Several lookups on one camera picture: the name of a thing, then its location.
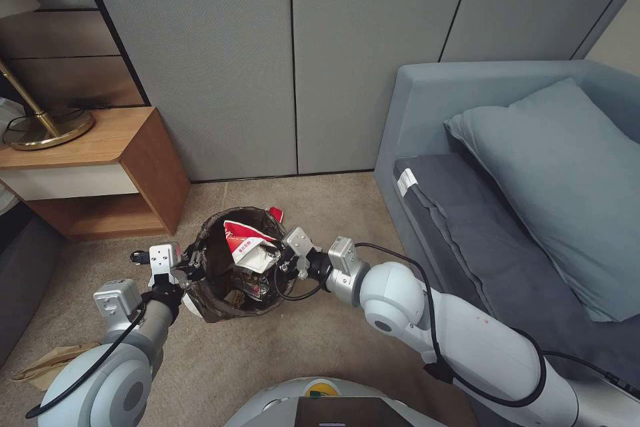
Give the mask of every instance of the blue pillow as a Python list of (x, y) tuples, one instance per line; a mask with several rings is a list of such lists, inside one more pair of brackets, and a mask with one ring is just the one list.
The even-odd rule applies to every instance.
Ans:
[(592, 320), (640, 314), (640, 145), (573, 79), (445, 125), (497, 181)]

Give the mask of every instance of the red and white packaging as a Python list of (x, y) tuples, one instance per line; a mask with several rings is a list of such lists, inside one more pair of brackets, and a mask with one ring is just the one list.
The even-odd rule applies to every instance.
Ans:
[[(278, 222), (282, 221), (283, 212), (280, 209), (271, 207), (269, 213)], [(224, 225), (227, 244), (237, 266), (262, 274), (275, 263), (275, 258), (264, 249), (264, 246), (275, 247), (271, 244), (275, 240), (273, 237), (233, 220), (225, 220)]]

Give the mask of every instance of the gray sofa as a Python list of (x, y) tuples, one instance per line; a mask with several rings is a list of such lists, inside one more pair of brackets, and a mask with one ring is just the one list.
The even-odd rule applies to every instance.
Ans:
[[(628, 137), (640, 142), (640, 78), (604, 65), (591, 61), (409, 65), (397, 75), (375, 177), (407, 255), (425, 266), (434, 288), (463, 297), (505, 324), (527, 331), (543, 348), (577, 355), (640, 384), (640, 316), (624, 322), (590, 321), (493, 179), (443, 125), (467, 109), (507, 106), (567, 77), (573, 77)], [(418, 186), (403, 197), (397, 179), (407, 167)], [(467, 236), (473, 234), (469, 229), (482, 230), (475, 250), (458, 248), (452, 237), (461, 233), (447, 230), (447, 217), (464, 215), (465, 209), (480, 213), (469, 216), (468, 222), (464, 218), (461, 227)], [(485, 222), (483, 215), (490, 221)], [(496, 225), (499, 233), (494, 235)], [(587, 375), (566, 361), (549, 361), (564, 376)], [(474, 408), (482, 425), (504, 423), (479, 403), (474, 402)]]
[(0, 366), (38, 309), (64, 243), (22, 203), (0, 217)]

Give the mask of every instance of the brown paper bag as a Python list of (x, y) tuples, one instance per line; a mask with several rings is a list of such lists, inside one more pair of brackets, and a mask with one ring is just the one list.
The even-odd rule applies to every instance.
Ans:
[(26, 369), (14, 374), (11, 380), (14, 382), (29, 382), (44, 392), (68, 363), (83, 352), (87, 352), (99, 345), (98, 342), (88, 342), (87, 344), (75, 346), (56, 347)]

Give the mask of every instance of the yellow label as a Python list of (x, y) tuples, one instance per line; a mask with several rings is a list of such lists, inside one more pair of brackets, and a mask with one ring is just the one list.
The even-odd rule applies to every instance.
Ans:
[(305, 394), (305, 397), (309, 397), (311, 395), (311, 391), (319, 392), (321, 396), (340, 395), (338, 394), (338, 391), (334, 389), (334, 387), (324, 382), (318, 382), (317, 384), (314, 384), (311, 387), (309, 387), (309, 389), (307, 390), (307, 393)]

